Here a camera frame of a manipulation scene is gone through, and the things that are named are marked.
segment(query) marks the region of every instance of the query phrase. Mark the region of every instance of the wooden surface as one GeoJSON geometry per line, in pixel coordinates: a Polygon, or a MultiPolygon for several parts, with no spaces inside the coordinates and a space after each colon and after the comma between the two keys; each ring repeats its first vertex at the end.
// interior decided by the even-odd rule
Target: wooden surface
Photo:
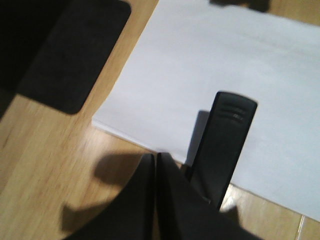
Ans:
{"type": "MultiPolygon", "coordinates": [[[[108,205],[146,152],[91,126],[157,4],[129,2],[132,14],[78,114],[16,95],[1,119],[1,240],[67,236],[108,205]]],[[[274,0],[270,12],[320,25],[319,0],[274,0]]],[[[263,239],[320,239],[319,222],[231,185],[222,210],[234,206],[240,224],[263,239]]]]}

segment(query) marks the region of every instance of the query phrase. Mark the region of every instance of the black object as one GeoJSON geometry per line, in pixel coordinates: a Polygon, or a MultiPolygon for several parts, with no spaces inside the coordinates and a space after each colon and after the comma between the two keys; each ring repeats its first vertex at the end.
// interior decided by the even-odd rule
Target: black object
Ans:
{"type": "Polygon", "coordinates": [[[220,208],[245,143],[257,103],[230,92],[214,99],[200,145],[186,177],[200,195],[220,208]]]}
{"type": "Polygon", "coordinates": [[[150,240],[155,193],[155,160],[145,154],[120,194],[66,240],[150,240]]]}
{"type": "Polygon", "coordinates": [[[0,2],[0,87],[77,113],[130,13],[120,0],[0,2]]]}
{"type": "Polygon", "coordinates": [[[258,240],[208,204],[168,153],[156,165],[156,206],[163,240],[258,240]]]}

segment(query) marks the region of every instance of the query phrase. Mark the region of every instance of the black plastic object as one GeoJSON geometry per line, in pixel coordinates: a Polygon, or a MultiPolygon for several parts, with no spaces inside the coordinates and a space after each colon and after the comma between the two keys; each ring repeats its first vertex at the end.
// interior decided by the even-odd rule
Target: black plastic object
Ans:
{"type": "Polygon", "coordinates": [[[154,199],[155,160],[152,154],[145,154],[113,202],[66,240],[150,240],[154,199]]]}
{"type": "Polygon", "coordinates": [[[157,156],[156,206],[163,240],[259,239],[208,204],[182,175],[168,153],[157,156]]]}
{"type": "Polygon", "coordinates": [[[77,113],[130,13],[120,0],[0,2],[0,87],[77,113]]]}
{"type": "Polygon", "coordinates": [[[186,177],[220,209],[245,143],[257,103],[230,92],[215,96],[192,167],[186,177]]]}

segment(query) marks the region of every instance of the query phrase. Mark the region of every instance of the wooden table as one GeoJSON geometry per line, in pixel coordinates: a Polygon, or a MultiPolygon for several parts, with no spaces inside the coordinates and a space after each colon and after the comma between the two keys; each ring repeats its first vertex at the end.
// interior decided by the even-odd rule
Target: wooden table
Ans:
{"type": "MultiPolygon", "coordinates": [[[[61,239],[118,194],[146,150],[91,126],[157,0],[132,14],[82,110],[67,115],[16,95],[0,123],[0,239],[61,239]]],[[[270,12],[320,25],[319,0],[273,0],[270,12]]],[[[319,240],[320,223],[230,185],[240,224],[266,240],[319,240]]],[[[154,239],[159,239],[155,231],[154,239]]]]}

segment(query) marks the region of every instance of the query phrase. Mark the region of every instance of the white paper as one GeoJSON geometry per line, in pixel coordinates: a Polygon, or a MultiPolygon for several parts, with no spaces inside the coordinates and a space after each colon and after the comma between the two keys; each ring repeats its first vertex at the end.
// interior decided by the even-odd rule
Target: white paper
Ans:
{"type": "Polygon", "coordinates": [[[183,163],[220,90],[259,104],[231,182],[320,221],[318,26],[160,0],[92,123],[183,163]]]}

